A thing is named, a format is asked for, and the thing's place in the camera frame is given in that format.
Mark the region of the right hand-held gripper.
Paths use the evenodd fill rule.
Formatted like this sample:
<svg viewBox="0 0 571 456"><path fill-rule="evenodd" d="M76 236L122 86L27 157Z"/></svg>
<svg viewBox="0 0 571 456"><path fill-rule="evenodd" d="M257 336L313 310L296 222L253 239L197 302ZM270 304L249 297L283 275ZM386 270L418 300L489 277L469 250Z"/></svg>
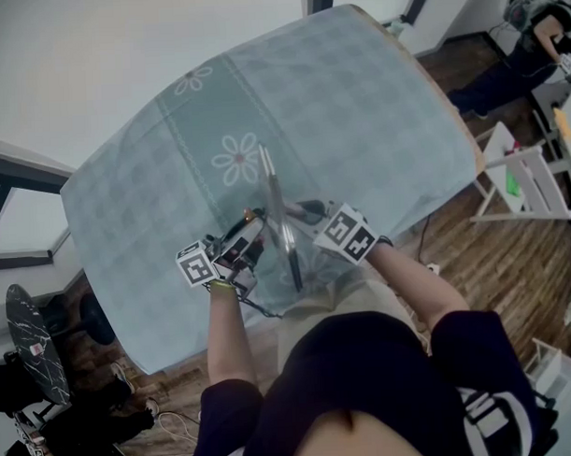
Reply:
<svg viewBox="0 0 571 456"><path fill-rule="evenodd" d="M326 211L321 200L295 203L295 212L302 211L306 213L288 214L289 224L303 233L318 234L313 240L316 247L336 253L351 264L359 264L378 243L378 235L367 225L364 216L346 203L321 229L321 217L312 214Z"/></svg>

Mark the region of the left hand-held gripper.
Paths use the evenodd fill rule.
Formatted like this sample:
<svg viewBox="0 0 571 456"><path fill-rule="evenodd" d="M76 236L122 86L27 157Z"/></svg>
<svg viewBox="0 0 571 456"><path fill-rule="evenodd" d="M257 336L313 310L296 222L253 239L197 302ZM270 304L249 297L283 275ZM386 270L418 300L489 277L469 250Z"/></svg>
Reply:
<svg viewBox="0 0 571 456"><path fill-rule="evenodd" d="M238 292L251 292L257 285L254 271L264 251L265 211L246 207L245 218L219 237L207 235L177 253L177 265L193 288L220 281Z"/></svg>

